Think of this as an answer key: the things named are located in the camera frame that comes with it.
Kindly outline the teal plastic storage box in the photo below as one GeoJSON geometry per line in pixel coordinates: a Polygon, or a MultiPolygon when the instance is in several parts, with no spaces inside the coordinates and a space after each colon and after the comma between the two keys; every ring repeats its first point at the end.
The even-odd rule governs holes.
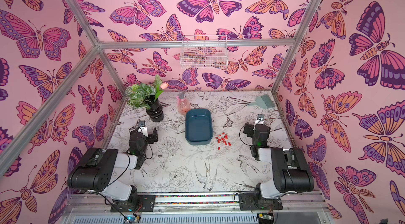
{"type": "Polygon", "coordinates": [[[192,146],[207,145],[213,138],[213,121],[208,109],[192,109],[186,113],[185,139],[192,146]]]}

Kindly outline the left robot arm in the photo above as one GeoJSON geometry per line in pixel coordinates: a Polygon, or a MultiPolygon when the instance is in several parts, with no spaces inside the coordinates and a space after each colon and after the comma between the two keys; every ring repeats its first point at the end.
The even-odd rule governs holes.
{"type": "Polygon", "coordinates": [[[158,131],[147,133],[146,127],[136,127],[130,131],[129,149],[120,153],[117,149],[90,148],[79,163],[69,173],[67,185],[71,189],[92,191],[118,203],[138,203],[135,186],[113,177],[115,169],[124,172],[139,170],[147,160],[147,149],[158,141],[158,131]]]}

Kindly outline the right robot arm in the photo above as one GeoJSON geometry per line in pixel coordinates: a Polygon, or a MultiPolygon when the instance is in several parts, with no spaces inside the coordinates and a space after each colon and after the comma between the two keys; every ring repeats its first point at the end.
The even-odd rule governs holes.
{"type": "Polygon", "coordinates": [[[241,130],[252,140],[249,144],[252,157],[269,164],[272,171],[272,180],[256,185],[256,201],[274,200],[286,194],[313,191],[314,180],[302,150],[270,147],[267,140],[271,130],[258,122],[247,123],[241,130]]]}

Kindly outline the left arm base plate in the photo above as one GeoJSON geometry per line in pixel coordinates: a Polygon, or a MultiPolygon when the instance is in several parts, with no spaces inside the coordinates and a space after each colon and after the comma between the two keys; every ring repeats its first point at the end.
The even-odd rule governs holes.
{"type": "Polygon", "coordinates": [[[113,200],[111,212],[153,212],[156,203],[155,194],[130,196],[127,201],[113,200]]]}

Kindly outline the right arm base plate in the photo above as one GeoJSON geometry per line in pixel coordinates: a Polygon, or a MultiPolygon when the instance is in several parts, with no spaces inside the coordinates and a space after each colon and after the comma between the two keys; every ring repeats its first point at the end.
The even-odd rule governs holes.
{"type": "Polygon", "coordinates": [[[264,199],[254,193],[238,192],[234,196],[234,200],[239,203],[239,208],[242,211],[277,211],[283,209],[281,200],[277,198],[264,199]]]}

